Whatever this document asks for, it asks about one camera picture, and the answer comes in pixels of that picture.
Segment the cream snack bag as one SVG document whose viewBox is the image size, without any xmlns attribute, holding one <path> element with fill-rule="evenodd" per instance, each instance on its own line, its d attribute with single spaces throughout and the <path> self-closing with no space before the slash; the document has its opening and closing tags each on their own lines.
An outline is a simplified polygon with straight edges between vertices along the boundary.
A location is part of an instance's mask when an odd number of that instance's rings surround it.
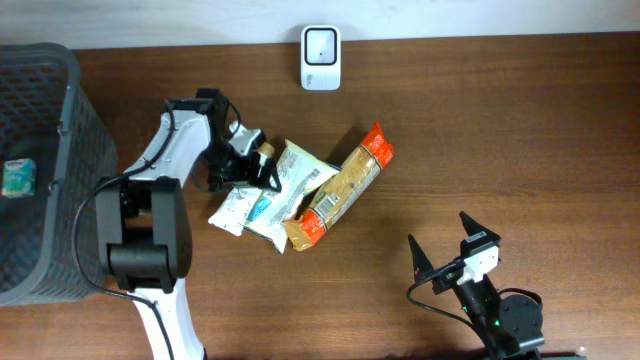
<svg viewBox="0 0 640 360">
<path fill-rule="evenodd" d="M 336 175 L 339 168 L 286 140 L 276 170 L 281 191 L 263 190 L 245 227 L 268 239 L 282 254 L 288 240 L 283 223 L 293 219 L 303 199 Z"/>
</svg>

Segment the green Kleenex tissue pack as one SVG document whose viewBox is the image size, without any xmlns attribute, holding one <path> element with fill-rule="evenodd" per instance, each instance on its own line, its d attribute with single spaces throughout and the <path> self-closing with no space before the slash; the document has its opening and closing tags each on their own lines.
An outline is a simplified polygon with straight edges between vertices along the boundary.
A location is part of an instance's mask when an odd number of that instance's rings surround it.
<svg viewBox="0 0 640 360">
<path fill-rule="evenodd" d="M 36 163 L 30 158 L 6 161 L 1 194 L 7 198 L 33 196 L 36 192 L 36 174 Z"/>
</svg>

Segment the orange noodle packet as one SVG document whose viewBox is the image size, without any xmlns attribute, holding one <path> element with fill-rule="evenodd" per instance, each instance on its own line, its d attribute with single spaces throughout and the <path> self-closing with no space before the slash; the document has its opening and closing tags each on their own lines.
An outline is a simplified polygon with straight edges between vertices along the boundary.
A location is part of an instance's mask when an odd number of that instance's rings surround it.
<svg viewBox="0 0 640 360">
<path fill-rule="evenodd" d="M 341 170 L 317 190 L 296 220 L 283 222 L 296 251 L 313 247 L 358 200 L 394 156 L 379 122 L 342 163 Z"/>
</svg>

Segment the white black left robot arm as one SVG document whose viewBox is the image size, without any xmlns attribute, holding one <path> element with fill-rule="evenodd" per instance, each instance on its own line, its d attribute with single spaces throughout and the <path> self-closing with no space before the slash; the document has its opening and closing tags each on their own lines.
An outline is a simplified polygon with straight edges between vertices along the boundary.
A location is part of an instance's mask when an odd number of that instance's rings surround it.
<svg viewBox="0 0 640 360">
<path fill-rule="evenodd" d="M 261 130 L 228 116 L 237 107 L 215 88 L 165 103 L 160 127 L 139 160 L 95 191 L 98 251 L 114 294 L 133 302 L 156 359 L 204 359 L 186 296 L 193 240 L 183 187 L 198 162 L 209 192 L 249 186 L 280 192 Z"/>
</svg>

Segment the white tube gold cap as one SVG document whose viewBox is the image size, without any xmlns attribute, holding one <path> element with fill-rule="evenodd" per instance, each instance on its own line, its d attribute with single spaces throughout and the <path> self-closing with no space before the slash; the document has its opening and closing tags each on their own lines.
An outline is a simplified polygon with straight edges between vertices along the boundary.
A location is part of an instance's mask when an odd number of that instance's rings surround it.
<svg viewBox="0 0 640 360">
<path fill-rule="evenodd" d="M 257 151 L 272 159 L 275 153 L 274 147 L 269 143 L 263 143 Z M 208 219 L 208 223 L 234 236 L 240 236 L 249 213 L 263 191 L 261 188 L 247 185 L 232 186 L 222 205 Z"/>
</svg>

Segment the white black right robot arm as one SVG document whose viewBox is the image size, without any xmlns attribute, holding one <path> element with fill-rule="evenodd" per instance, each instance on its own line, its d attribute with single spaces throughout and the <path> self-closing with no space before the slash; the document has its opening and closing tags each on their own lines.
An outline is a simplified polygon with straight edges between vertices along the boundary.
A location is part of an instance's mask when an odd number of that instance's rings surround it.
<svg viewBox="0 0 640 360">
<path fill-rule="evenodd" d="M 520 288 L 497 289 L 489 272 L 501 262 L 501 236 L 465 212 L 459 217 L 467 237 L 460 242 L 460 255 L 440 268 L 432 265 L 414 236 L 408 236 L 414 276 L 408 301 L 466 325 L 481 340 L 488 359 L 539 359 L 545 343 L 541 297 Z M 414 299 L 414 290 L 428 283 L 436 295 L 452 290 L 465 316 Z"/>
</svg>

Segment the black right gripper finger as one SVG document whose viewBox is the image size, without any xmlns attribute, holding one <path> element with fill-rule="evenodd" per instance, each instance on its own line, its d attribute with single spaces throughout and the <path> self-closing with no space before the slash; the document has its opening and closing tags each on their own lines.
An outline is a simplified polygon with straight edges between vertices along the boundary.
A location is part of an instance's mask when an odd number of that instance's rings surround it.
<svg viewBox="0 0 640 360">
<path fill-rule="evenodd" d="M 497 233 L 475 221 L 466 212 L 461 211 L 459 217 L 467 233 L 467 237 L 461 241 L 461 248 L 479 248 L 486 244 L 500 243 L 501 237 Z"/>
<path fill-rule="evenodd" d="M 412 234 L 408 235 L 408 243 L 412 256 L 414 282 L 420 283 L 431 277 L 434 267 Z"/>
</svg>

